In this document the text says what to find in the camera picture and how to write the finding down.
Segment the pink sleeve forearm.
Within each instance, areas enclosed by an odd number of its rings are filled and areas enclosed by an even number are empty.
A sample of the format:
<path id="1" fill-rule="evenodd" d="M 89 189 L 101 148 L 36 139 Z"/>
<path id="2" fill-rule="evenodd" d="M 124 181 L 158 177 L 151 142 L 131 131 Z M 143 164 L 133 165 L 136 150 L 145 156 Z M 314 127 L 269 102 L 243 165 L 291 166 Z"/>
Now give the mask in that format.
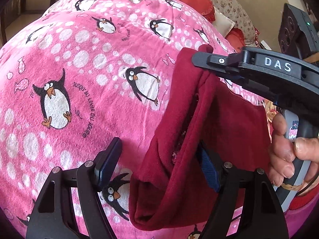
<path id="1" fill-rule="evenodd" d="M 289 238 L 292 238 L 305 223 L 306 219 L 314 209 L 318 201 L 318 189 L 315 189 L 305 196 L 298 196 L 291 202 L 288 211 L 285 213 Z"/>

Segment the right hand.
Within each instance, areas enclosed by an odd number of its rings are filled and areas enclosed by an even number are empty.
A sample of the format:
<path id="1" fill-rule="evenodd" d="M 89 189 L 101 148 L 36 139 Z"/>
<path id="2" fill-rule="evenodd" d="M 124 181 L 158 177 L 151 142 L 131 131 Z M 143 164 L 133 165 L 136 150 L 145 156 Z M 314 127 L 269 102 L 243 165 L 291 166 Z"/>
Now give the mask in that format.
<path id="1" fill-rule="evenodd" d="M 291 142 L 284 136 L 287 131 L 287 122 L 279 113 L 273 118 L 272 126 L 272 140 L 268 149 L 269 180 L 279 187 L 285 178 L 290 179 L 295 174 L 296 167 L 292 163 L 295 158 L 309 160 L 309 170 L 299 193 L 299 196 L 304 196 L 318 185 L 318 138 L 299 137 L 295 142 Z"/>

